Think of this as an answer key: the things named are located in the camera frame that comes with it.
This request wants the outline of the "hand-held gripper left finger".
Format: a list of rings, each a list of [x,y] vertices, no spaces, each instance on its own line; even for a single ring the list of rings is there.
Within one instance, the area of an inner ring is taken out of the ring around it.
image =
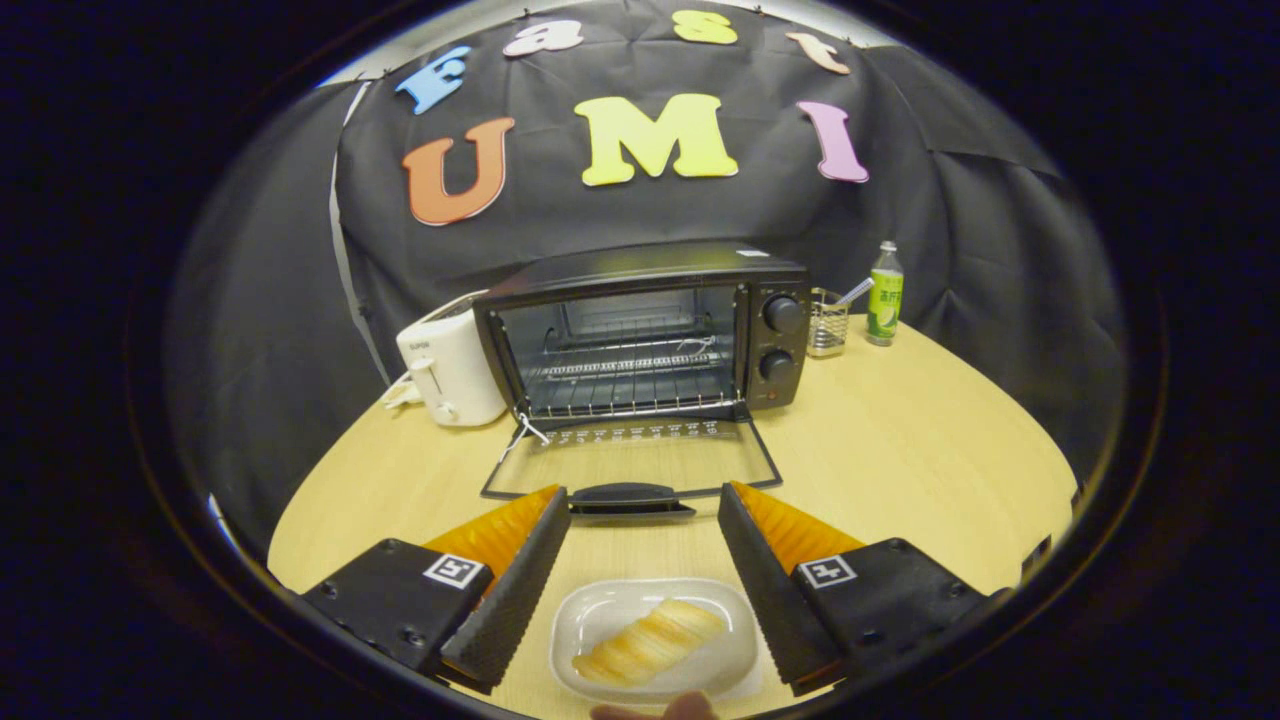
[[[502,683],[570,528],[562,486],[426,544],[385,538],[303,593],[325,618],[424,676]]]

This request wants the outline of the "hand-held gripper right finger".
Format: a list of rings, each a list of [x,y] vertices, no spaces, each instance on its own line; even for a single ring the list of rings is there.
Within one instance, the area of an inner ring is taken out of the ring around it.
[[[722,487],[718,523],[780,678],[799,696],[896,671],[1006,597],[906,539],[864,544],[742,483]]]

